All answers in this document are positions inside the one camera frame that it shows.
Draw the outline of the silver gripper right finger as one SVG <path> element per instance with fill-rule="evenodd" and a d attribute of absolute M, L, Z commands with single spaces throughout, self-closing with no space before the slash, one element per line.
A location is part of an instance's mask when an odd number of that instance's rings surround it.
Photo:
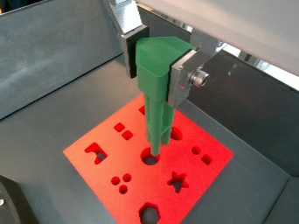
<path fill-rule="evenodd" d="M 188 50 L 170 66 L 166 102 L 173 108 L 189 95 L 190 87 L 200 88 L 206 83 L 209 75 L 202 70 L 204 64 L 226 45 L 196 29 L 190 31 L 190 44 L 194 50 Z"/>

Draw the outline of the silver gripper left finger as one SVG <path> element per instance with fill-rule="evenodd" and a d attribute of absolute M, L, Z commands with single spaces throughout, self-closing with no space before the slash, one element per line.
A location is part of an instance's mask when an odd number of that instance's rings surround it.
<path fill-rule="evenodd" d="M 136 77 L 136 42 L 149 36 L 149 28 L 142 24 L 134 0 L 108 0 L 112 19 L 124 51 L 126 76 Z"/>

